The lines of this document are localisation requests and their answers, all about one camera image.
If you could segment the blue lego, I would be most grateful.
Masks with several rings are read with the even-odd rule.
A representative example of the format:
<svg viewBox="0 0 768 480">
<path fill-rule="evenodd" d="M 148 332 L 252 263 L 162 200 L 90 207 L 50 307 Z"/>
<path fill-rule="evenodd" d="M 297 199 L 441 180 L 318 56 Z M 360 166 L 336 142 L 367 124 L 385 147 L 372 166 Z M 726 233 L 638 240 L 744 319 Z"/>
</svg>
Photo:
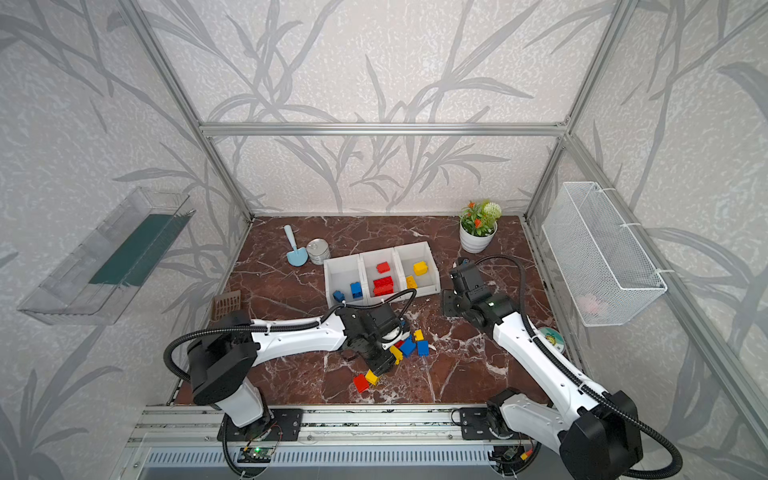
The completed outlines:
<svg viewBox="0 0 768 480">
<path fill-rule="evenodd" d="M 350 291 L 353 299 L 361 299 L 363 297 L 362 285 L 360 282 L 351 283 Z"/>
</svg>

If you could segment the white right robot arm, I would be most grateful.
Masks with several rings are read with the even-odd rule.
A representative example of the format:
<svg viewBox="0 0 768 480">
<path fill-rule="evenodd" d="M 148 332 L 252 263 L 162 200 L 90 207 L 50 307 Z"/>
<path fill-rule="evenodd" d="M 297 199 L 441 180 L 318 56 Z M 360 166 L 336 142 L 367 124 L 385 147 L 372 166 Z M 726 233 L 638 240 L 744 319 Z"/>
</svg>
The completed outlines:
<svg viewBox="0 0 768 480">
<path fill-rule="evenodd" d="M 550 400 L 540 404 L 517 390 L 493 397 L 492 425 L 503 437 L 527 435 L 557 452 L 575 479 L 617 479 L 643 458 L 634 401 L 592 381 L 536 329 L 523 305 L 493 292 L 478 266 L 465 258 L 451 270 L 443 313 L 462 317 L 492 338 L 530 374 Z"/>
</svg>

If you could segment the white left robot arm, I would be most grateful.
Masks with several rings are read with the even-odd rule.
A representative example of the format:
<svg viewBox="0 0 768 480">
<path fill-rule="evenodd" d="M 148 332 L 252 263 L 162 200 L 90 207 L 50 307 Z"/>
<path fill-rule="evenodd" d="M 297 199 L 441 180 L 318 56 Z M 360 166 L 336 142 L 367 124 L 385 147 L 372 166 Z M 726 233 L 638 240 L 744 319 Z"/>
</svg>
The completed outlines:
<svg viewBox="0 0 768 480">
<path fill-rule="evenodd" d="M 252 368 L 282 357 L 312 352 L 354 351 L 368 369 L 381 376 L 396 363 L 390 350 L 405 333 L 402 316 L 383 302 L 374 306 L 337 305 L 319 317 L 267 321 L 241 310 L 217 328 L 200 330 L 168 346 L 164 360 L 187 347 L 188 369 L 180 377 L 192 389 L 195 405 L 214 405 L 237 427 L 267 417 L 260 390 L 249 380 Z"/>
</svg>

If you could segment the long red lego brick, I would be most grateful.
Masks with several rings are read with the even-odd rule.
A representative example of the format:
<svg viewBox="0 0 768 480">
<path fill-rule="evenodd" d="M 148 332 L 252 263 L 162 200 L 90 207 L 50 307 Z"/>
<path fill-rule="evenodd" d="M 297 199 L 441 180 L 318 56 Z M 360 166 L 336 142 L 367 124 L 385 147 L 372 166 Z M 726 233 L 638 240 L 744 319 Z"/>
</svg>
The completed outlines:
<svg viewBox="0 0 768 480">
<path fill-rule="evenodd" d="M 391 276 L 375 279 L 373 281 L 373 296 L 386 296 L 394 293 L 394 280 Z"/>
</svg>

